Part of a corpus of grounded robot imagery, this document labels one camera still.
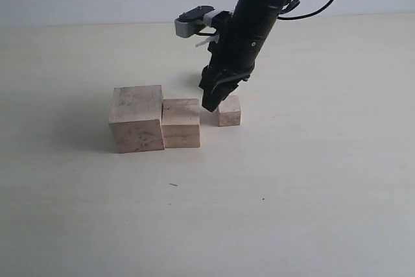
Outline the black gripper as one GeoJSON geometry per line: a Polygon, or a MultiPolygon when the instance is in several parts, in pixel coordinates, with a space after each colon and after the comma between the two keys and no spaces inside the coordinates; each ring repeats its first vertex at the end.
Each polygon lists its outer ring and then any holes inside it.
{"type": "Polygon", "coordinates": [[[208,50],[211,60],[201,73],[202,107],[215,111],[242,80],[248,80],[255,60],[277,17],[289,0],[238,0],[233,14],[219,29],[219,40],[208,50]]]}

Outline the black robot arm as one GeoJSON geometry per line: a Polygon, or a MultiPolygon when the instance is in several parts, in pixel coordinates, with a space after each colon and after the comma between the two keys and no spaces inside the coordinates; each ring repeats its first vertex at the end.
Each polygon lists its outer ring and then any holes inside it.
{"type": "Polygon", "coordinates": [[[212,112],[237,87],[248,80],[270,31],[285,9],[297,0],[238,0],[233,12],[207,6],[199,14],[203,24],[216,30],[209,43],[209,64],[203,69],[202,106],[212,112]]]}

